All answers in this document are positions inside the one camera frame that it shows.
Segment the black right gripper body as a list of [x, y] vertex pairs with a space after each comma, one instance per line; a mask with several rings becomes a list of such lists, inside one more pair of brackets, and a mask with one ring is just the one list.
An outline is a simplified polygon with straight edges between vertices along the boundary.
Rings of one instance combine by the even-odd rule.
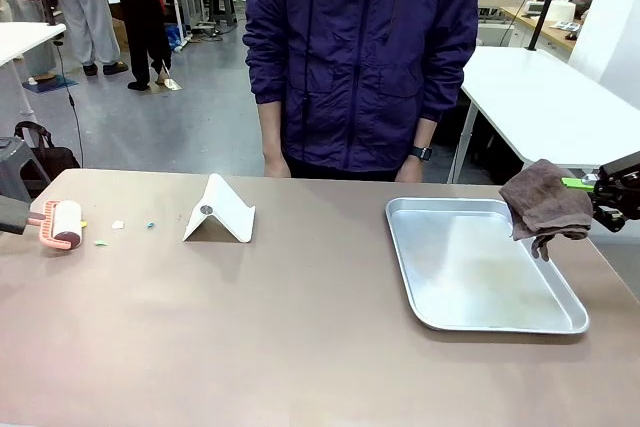
[[597, 221], [639, 219], [639, 153], [635, 152], [598, 168], [593, 190]]

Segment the person's left hand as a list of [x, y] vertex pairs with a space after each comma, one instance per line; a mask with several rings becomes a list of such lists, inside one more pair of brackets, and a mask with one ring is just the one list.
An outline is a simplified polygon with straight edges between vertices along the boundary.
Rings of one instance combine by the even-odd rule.
[[423, 181], [424, 163], [414, 156], [409, 156], [396, 174], [395, 181], [401, 183], [421, 183]]

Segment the person's right hand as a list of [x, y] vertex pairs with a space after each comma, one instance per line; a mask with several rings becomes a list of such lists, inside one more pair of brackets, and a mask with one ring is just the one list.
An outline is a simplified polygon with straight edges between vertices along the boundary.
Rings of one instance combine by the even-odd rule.
[[266, 158], [264, 175], [271, 178], [290, 178], [291, 171], [283, 157]]

